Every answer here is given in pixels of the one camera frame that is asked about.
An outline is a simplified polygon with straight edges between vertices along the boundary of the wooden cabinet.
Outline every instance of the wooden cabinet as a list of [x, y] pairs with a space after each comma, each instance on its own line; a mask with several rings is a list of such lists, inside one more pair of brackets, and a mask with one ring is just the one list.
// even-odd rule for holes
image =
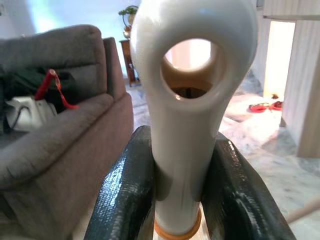
[[130, 40], [122, 40], [120, 41], [122, 46], [122, 52], [125, 62], [126, 74], [129, 79], [129, 86], [131, 87], [132, 83], [138, 83], [139, 78], [136, 77], [135, 68], [131, 60], [130, 54]]

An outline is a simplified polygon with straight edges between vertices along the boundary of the red strap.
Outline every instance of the red strap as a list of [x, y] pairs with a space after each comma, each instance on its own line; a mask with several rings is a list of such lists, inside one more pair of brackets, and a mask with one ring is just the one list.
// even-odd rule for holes
[[50, 69], [46, 75], [45, 78], [43, 80], [43, 83], [41, 84], [41, 86], [38, 88], [38, 90], [36, 91], [36, 94], [34, 96], [34, 100], [38, 101], [38, 100], [42, 100], [45, 98], [45, 95], [50, 87], [51, 84], [51, 80], [54, 76], [54, 74], [56, 74], [56, 71], [53, 69]]
[[42, 100], [45, 98], [45, 95], [50, 87], [50, 83], [52, 81], [52, 79], [55, 79], [55, 85], [60, 93], [60, 97], [62, 100], [63, 105], [67, 108], [67, 109], [77, 109], [79, 108], [78, 105], [72, 105], [70, 103], [67, 102], [64, 94], [62, 93], [62, 87], [61, 87], [61, 83], [60, 83], [60, 79], [58, 77], [58, 74], [56, 73], [55, 70], [53, 69], [49, 69], [49, 71], [46, 73], [44, 81], [42, 83], [42, 85], [38, 88], [38, 90], [36, 91], [36, 94], [34, 96], [34, 99], [37, 100]]

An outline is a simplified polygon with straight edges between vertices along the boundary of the hole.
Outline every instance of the hole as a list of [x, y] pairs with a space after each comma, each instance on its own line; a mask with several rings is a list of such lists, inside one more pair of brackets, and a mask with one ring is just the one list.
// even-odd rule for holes
[[208, 40], [193, 38], [174, 45], [165, 56], [175, 69], [190, 71], [204, 66], [210, 58], [210, 51]]
[[172, 91], [185, 99], [200, 98], [207, 93], [207, 91], [195, 87], [175, 87], [172, 88]]
[[196, 99], [205, 95], [222, 79], [225, 57], [217, 44], [193, 38], [173, 46], [161, 64], [162, 76], [179, 97]]

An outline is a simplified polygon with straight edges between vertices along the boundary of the gray sofa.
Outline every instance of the gray sofa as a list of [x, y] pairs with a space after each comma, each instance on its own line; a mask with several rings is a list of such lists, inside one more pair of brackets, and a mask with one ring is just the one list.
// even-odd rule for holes
[[115, 40], [91, 25], [1, 40], [0, 65], [66, 70], [76, 79], [80, 108], [28, 134], [0, 135], [0, 236], [64, 240], [132, 134]]

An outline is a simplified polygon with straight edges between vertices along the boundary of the orange ring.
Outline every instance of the orange ring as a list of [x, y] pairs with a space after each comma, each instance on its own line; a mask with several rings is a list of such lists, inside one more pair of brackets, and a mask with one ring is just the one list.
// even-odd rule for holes
[[198, 232], [200, 225], [201, 225], [201, 211], [200, 211], [200, 209], [198, 211], [198, 215], [197, 215], [194, 226], [190, 229], [190, 231], [188, 231], [187, 233], [185, 233], [183, 235], [172, 235], [170, 233], [167, 233], [158, 225], [157, 221], [154, 220], [154, 230], [161, 238], [164, 238], [167, 240], [188, 240], [188, 239], [192, 238]]

